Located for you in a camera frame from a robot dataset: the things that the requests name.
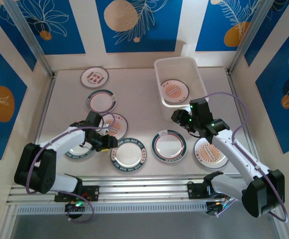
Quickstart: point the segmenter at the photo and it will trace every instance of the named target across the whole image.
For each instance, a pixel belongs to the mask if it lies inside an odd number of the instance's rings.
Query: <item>plate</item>
[[[189,88],[180,80],[166,80],[161,84],[164,100],[181,103],[189,97]]]
[[[117,97],[108,90],[97,90],[86,99],[86,107],[89,111],[99,114],[111,111],[117,103]]]
[[[186,141],[182,135],[173,130],[162,130],[152,140],[155,156],[167,163],[180,161],[186,153]]]
[[[80,76],[81,83],[89,88],[100,87],[105,84],[108,79],[108,71],[102,67],[91,67],[85,70]]]
[[[85,143],[83,147],[76,146],[73,147],[71,150],[65,153],[67,157],[73,158],[73,159],[81,159],[84,157],[87,157],[89,154],[91,154],[94,150],[91,149],[92,146],[90,143]]]
[[[109,135],[121,139],[124,137],[128,130],[128,122],[125,117],[120,114],[113,114],[116,118],[115,124],[109,129]],[[105,115],[103,117],[104,124],[111,125],[114,121],[111,115]]]
[[[209,169],[220,169],[228,163],[228,158],[205,138],[196,141],[194,155],[203,166]]]
[[[120,171],[134,172],[145,163],[146,149],[139,140],[124,138],[118,142],[118,148],[111,150],[110,158]]]

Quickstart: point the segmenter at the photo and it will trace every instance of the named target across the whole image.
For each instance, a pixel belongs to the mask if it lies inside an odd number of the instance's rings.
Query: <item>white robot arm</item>
[[[93,130],[99,127],[101,121],[102,117],[99,114],[89,113],[86,120],[73,123],[49,142],[27,144],[14,176],[15,183],[26,186],[29,179],[29,188],[40,193],[64,191],[81,195],[82,180],[66,174],[56,174],[56,162],[67,151],[85,142],[91,144],[97,152],[117,147],[117,139],[106,135],[105,129],[97,132]],[[39,162],[39,165],[34,166],[31,171],[32,164],[36,162]]]
[[[199,132],[200,137],[206,138],[228,158],[243,178],[233,179],[222,172],[207,175],[204,182],[194,188],[197,198],[225,194],[241,201],[254,217],[259,217],[280,204],[274,191],[285,201],[285,179],[279,170],[271,171],[253,157],[237,139],[232,139],[233,133],[229,126],[221,119],[213,119],[204,98],[190,101],[190,109],[190,113],[176,110],[171,117],[172,121],[180,124],[189,133]]]

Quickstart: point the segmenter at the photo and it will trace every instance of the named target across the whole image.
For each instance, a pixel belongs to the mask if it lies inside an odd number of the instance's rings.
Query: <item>wire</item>
[[[195,137],[195,138],[202,138],[202,137],[200,137],[200,136],[196,136],[196,135],[194,135],[194,134],[191,134],[189,131],[188,131],[188,134],[191,135],[192,137]]]
[[[69,195],[69,196],[73,196],[73,197],[76,197],[76,198],[79,198],[79,199],[85,201],[85,202],[89,205],[89,207],[91,207],[91,210],[92,210],[92,212],[93,212],[88,219],[83,220],[83,221],[76,221],[76,220],[72,220],[72,219],[69,217],[69,211],[70,211],[70,210],[68,210],[68,212],[67,212],[66,215],[67,215],[67,218],[68,218],[69,221],[71,221],[71,222],[73,222],[73,223],[88,223],[88,222],[90,222],[90,221],[92,220],[92,218],[94,217],[95,208],[93,207],[93,205],[92,205],[87,199],[85,199],[84,197],[79,196],[78,194],[75,194],[75,193],[69,193],[69,192],[65,192],[65,191],[58,191],[58,192],[59,192],[59,193],[62,193],[62,194],[67,194],[67,195]]]
[[[219,94],[232,96],[232,97],[235,98],[238,102],[240,102],[241,105],[243,106],[244,111],[245,111],[245,115],[246,115],[246,119],[245,119],[245,121],[244,121],[239,127],[237,127],[237,128],[233,131],[233,133],[232,133],[232,143],[233,143],[233,144],[236,146],[236,148],[252,163],[252,165],[253,165],[254,167],[258,166],[257,163],[237,144],[237,141],[235,141],[235,134],[237,133],[238,130],[240,130],[241,128],[243,128],[243,127],[246,125],[246,123],[247,123],[247,121],[248,121],[248,119],[249,119],[248,109],[246,108],[245,104],[242,102],[242,100],[241,100],[239,97],[237,97],[237,96],[235,96],[235,95],[232,95],[232,94],[230,94],[230,93],[226,93],[226,92],[215,92],[215,93],[211,93],[211,94],[209,94],[209,95],[204,96],[203,98],[207,98],[207,97],[210,97],[210,96],[213,96],[213,95],[219,95]],[[284,217],[285,217],[285,218],[282,219],[282,218],[280,218],[279,216],[277,216],[276,214],[274,214],[274,213],[272,213],[272,212],[269,212],[269,214],[271,214],[273,217],[275,217],[276,219],[280,220],[281,222],[287,223],[288,220],[289,220],[289,216],[288,216],[288,213],[287,213],[287,211],[286,211],[285,205],[284,205],[284,203],[283,203],[283,201],[282,201],[282,199],[281,199],[278,191],[276,190],[276,188],[274,187],[273,183],[272,183],[271,180],[268,178],[268,176],[265,174],[265,172],[263,172],[263,170],[262,170],[261,168],[259,168],[259,169],[257,169],[257,170],[263,175],[263,177],[265,178],[265,180],[268,182],[269,186],[272,188],[272,190],[273,190],[276,198],[278,199],[279,204],[281,205],[281,208],[282,208],[282,210],[283,210],[283,213],[284,213]]]
[[[34,170],[35,163],[37,162],[37,160],[39,159],[40,155],[42,154],[42,152],[43,152],[47,147],[51,146],[54,142],[56,142],[57,140],[61,139],[62,137],[66,136],[66,135],[68,135],[68,134],[70,134],[70,133],[73,133],[73,132],[82,130],[82,129],[107,129],[107,128],[111,128],[111,127],[115,124],[116,118],[115,118],[115,116],[114,116],[112,113],[110,113],[110,112],[107,112],[106,114],[104,114],[104,116],[105,116],[105,115],[111,115],[111,116],[114,118],[114,121],[113,121],[113,123],[112,123],[111,125],[109,125],[109,126],[107,126],[107,127],[85,126],[85,127],[75,128],[75,129],[72,129],[71,131],[66,131],[66,132],[62,133],[61,135],[57,136],[56,138],[54,138],[53,140],[51,140],[49,143],[47,143],[45,146],[43,146],[43,147],[40,149],[40,151],[36,154],[36,156],[34,157],[34,160],[33,160],[32,164],[31,164],[31,166],[30,166],[30,168],[29,168],[28,176],[27,176],[27,180],[26,180],[26,192],[27,192],[28,194],[34,194],[34,193],[37,192],[37,191],[30,192],[30,190],[29,190],[30,178],[31,178],[31,175],[32,175],[33,170]],[[75,223],[78,223],[78,222],[84,223],[84,222],[88,222],[88,221],[90,221],[90,220],[92,219],[92,217],[93,217],[93,215],[94,215],[94,207],[91,205],[91,203],[90,203],[89,201],[87,201],[87,199],[85,199],[85,198],[83,198],[83,197],[81,197],[81,196],[79,196],[79,195],[77,195],[77,194],[70,193],[70,192],[65,192],[65,191],[59,191],[59,192],[60,192],[60,193],[63,193],[63,194],[71,195],[71,196],[74,196],[74,197],[78,197],[78,198],[82,199],[83,201],[87,202],[88,205],[92,208],[93,213],[92,213],[92,215],[91,215],[91,217],[90,217],[89,219],[84,220],[84,221],[73,221],[73,222],[75,222]]]
[[[217,213],[216,214],[216,216],[218,217],[219,215],[221,215],[225,210],[227,210],[233,203],[235,203],[236,202],[236,199],[233,199],[232,200],[232,203],[229,205],[229,206],[227,206],[225,209],[223,209],[222,211],[220,211],[219,213]]]
[[[99,125],[101,125],[101,122],[103,123],[102,126],[104,126],[104,123],[105,123],[105,122],[104,122],[104,118],[102,118],[102,117],[101,117],[101,120],[100,120],[100,124],[99,124]]]

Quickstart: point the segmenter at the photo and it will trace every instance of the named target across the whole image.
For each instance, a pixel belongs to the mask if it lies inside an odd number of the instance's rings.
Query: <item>translucent plastic bin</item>
[[[198,66],[191,57],[171,57],[156,60],[154,63],[156,80],[160,95],[160,107],[165,121],[171,121],[173,112],[177,109],[190,110],[190,100],[207,95]],[[181,103],[171,104],[163,98],[162,82],[176,79],[184,82],[189,88],[189,97]]]

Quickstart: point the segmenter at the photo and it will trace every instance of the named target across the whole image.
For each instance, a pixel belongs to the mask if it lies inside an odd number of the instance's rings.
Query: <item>decorated plate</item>
[[[163,130],[152,140],[155,156],[167,163],[180,161],[186,153],[186,141],[182,135],[173,130]]]
[[[189,97],[189,88],[180,80],[166,80],[161,87],[163,98],[169,103],[181,103]]]
[[[120,114],[113,114],[116,118],[115,124],[109,129],[109,135],[116,137],[116,139],[121,139],[124,137],[128,131],[128,122]],[[105,115],[103,117],[104,124],[111,125],[114,121],[113,117],[111,115]]]
[[[84,86],[96,88],[105,84],[108,78],[109,74],[106,69],[102,67],[91,67],[81,74],[80,81]]]
[[[89,111],[99,114],[111,111],[117,103],[117,97],[108,90],[97,90],[86,99],[86,107]]]
[[[93,152],[93,149],[91,148],[91,144],[85,143],[83,146],[78,145],[76,147],[73,147],[71,150],[66,152],[65,155],[73,159],[81,159],[87,157]]]
[[[199,163],[210,169],[220,169],[228,163],[228,158],[205,138],[195,143],[194,155]]]
[[[144,145],[135,138],[124,138],[118,142],[118,148],[110,153],[113,165],[123,172],[134,172],[140,169],[146,160]]]

